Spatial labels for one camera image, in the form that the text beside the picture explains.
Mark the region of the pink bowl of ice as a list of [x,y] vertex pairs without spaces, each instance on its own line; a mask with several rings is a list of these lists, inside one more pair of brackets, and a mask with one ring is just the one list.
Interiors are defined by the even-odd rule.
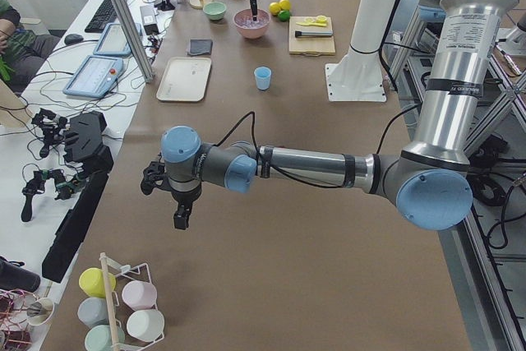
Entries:
[[238,33],[246,39],[259,39],[269,28],[270,15],[264,10],[258,10],[254,20],[250,9],[241,10],[233,17],[233,23]]

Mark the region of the pink cup on rack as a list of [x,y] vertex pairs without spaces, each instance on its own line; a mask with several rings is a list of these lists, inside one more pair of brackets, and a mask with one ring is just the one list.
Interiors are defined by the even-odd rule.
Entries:
[[134,311],[152,308],[157,296],[157,288],[145,281],[130,281],[122,289],[122,300]]

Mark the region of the yellow cup on rack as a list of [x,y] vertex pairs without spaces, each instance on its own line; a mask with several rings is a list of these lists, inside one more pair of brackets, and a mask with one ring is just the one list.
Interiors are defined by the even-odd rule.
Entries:
[[105,298],[103,272],[92,267],[84,270],[78,280],[79,287],[89,297]]

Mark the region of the white cup on rack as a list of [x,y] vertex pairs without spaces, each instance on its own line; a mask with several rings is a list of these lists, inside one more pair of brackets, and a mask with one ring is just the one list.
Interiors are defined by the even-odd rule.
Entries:
[[133,312],[127,320],[127,333],[138,340],[151,342],[164,331],[164,315],[155,309]]

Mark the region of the green cup on rack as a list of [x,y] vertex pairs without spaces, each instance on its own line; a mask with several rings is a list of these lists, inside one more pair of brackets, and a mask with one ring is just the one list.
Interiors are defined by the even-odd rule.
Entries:
[[98,325],[91,328],[85,336],[84,346],[87,351],[111,351],[112,336],[109,325]]

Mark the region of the yellow lemon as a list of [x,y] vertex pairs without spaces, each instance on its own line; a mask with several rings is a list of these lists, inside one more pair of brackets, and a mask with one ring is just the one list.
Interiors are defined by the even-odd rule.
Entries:
[[277,2],[272,2],[268,10],[272,16],[277,16],[282,11],[281,6]]
[[290,11],[292,8],[291,2],[289,0],[279,0],[279,7],[283,11]]

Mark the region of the green lime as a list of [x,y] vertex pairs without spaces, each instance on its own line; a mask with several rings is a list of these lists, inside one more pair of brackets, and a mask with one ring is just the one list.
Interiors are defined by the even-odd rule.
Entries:
[[289,10],[281,10],[277,15],[277,18],[279,19],[279,21],[282,21],[282,22],[289,21],[290,17],[291,17],[291,13]]

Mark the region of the mint green bowl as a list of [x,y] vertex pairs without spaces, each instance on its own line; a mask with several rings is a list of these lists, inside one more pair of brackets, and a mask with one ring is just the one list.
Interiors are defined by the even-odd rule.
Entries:
[[203,6],[203,12],[209,21],[220,21],[224,18],[227,6],[223,2],[209,2]]

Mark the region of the grey folded cloth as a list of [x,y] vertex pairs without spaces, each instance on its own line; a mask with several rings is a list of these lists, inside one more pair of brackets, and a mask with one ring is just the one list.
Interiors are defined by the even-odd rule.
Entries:
[[187,54],[189,56],[211,55],[212,39],[190,39]]

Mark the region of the cream plastic tray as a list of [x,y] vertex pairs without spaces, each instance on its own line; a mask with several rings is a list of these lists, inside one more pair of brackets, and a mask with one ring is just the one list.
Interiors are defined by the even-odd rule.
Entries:
[[156,99],[162,102],[200,102],[205,97],[211,65],[210,58],[170,58]]

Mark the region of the long black box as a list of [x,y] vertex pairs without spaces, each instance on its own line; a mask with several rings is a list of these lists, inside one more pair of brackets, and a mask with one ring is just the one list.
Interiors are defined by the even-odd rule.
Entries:
[[42,277],[61,283],[94,217],[100,197],[108,181],[108,174],[97,172],[79,195],[76,204],[70,209],[59,225],[52,246],[42,265]]

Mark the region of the blue teach pendant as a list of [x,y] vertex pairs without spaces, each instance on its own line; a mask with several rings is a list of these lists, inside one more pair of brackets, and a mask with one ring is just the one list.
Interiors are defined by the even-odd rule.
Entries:
[[105,26],[93,54],[121,58],[132,54],[120,23],[113,22]]
[[121,58],[90,55],[62,89],[63,94],[92,99],[104,97],[124,71]]

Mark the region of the black computer mouse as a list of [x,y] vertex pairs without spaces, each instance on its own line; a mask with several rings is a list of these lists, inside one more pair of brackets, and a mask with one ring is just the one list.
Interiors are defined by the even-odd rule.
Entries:
[[84,37],[80,34],[69,34],[65,35],[63,38],[64,44],[66,46],[73,45],[73,44],[79,44],[84,40]]

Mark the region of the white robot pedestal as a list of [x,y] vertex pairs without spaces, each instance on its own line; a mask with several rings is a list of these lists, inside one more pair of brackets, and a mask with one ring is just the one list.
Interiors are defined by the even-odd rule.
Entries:
[[381,43],[395,0],[360,0],[348,52],[325,65],[331,102],[385,102]]

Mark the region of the aluminium frame post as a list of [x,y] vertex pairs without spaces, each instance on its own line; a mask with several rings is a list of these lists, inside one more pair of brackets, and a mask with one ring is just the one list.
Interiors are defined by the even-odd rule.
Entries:
[[137,66],[141,71],[146,83],[150,83],[154,79],[154,73],[150,61],[146,56],[145,49],[142,45],[141,37],[137,32],[136,25],[132,19],[132,14],[127,5],[127,0],[111,0],[113,7],[117,13],[118,19],[122,26],[123,33],[131,48],[131,53],[136,60]]

